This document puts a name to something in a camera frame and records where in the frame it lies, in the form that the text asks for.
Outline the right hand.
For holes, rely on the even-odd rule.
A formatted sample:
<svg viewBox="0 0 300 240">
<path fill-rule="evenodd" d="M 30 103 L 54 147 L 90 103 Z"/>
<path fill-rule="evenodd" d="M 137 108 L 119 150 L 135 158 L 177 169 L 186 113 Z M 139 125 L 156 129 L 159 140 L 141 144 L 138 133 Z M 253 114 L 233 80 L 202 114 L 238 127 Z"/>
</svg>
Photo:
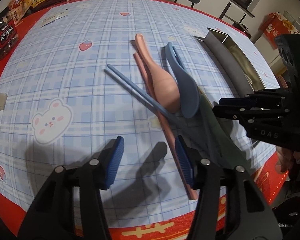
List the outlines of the right hand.
<svg viewBox="0 0 300 240">
<path fill-rule="evenodd" d="M 279 174 L 291 170 L 294 163 L 300 160 L 300 152 L 293 152 L 280 146 L 276 146 L 276 154 L 278 161 L 275 165 L 275 170 Z"/>
</svg>

